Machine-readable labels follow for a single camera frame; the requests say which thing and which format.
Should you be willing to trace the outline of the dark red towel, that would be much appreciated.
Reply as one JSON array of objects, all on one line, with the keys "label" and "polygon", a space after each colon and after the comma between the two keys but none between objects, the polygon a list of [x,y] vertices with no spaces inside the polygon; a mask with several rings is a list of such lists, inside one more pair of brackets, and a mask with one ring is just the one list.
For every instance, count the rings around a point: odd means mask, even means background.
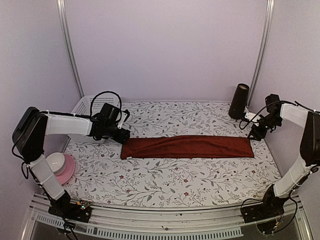
[{"label": "dark red towel", "polygon": [[254,153],[248,138],[212,135],[130,138],[122,146],[120,154],[122,160],[253,157]]}]

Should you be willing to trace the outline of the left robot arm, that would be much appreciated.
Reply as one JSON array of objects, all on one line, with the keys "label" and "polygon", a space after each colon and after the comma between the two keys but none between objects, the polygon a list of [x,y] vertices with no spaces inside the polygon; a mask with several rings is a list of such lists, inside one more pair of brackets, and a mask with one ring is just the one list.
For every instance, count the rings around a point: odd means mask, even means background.
[{"label": "left robot arm", "polygon": [[93,138],[96,141],[110,138],[124,144],[130,138],[130,131],[122,127],[128,119],[128,110],[121,110],[109,103],[103,105],[95,115],[79,115],[40,111],[29,107],[13,134],[12,150],[17,150],[17,158],[22,159],[34,181],[55,203],[55,209],[63,216],[74,213],[70,196],[57,180],[45,157],[44,142],[51,135],[78,135]]}]

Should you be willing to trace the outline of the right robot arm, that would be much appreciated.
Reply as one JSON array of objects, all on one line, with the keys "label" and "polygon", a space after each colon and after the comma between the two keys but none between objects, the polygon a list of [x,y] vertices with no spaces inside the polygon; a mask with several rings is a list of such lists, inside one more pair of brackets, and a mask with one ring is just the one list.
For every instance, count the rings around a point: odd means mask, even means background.
[{"label": "right robot arm", "polygon": [[286,129],[286,135],[274,141],[275,144],[289,145],[285,150],[292,157],[292,165],[263,196],[258,213],[262,218],[269,218],[320,166],[320,113],[296,101],[281,100],[276,94],[265,98],[262,110],[266,115],[262,115],[261,110],[244,114],[245,120],[252,124],[249,139],[260,141],[282,125],[293,127],[293,133]]}]

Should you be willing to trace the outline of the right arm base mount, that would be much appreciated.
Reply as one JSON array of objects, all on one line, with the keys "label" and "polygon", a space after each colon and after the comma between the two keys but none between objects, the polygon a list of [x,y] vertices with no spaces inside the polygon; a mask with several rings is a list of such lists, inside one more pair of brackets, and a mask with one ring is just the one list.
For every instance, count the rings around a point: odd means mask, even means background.
[{"label": "right arm base mount", "polygon": [[262,200],[257,200],[258,204],[245,205],[245,202],[253,201],[253,198],[243,201],[240,206],[240,213],[245,223],[281,216],[285,212],[284,204],[288,199],[288,197],[277,197],[273,192],[266,192]]}]

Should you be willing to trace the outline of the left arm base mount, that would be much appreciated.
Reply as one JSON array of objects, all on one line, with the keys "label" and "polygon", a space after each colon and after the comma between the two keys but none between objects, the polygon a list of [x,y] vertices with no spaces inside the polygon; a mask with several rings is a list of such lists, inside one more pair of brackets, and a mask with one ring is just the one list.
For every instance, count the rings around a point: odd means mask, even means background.
[{"label": "left arm base mount", "polygon": [[74,220],[82,223],[88,223],[92,208],[90,206],[83,206],[82,204],[66,202],[52,203],[48,209],[48,213],[67,220]]}]

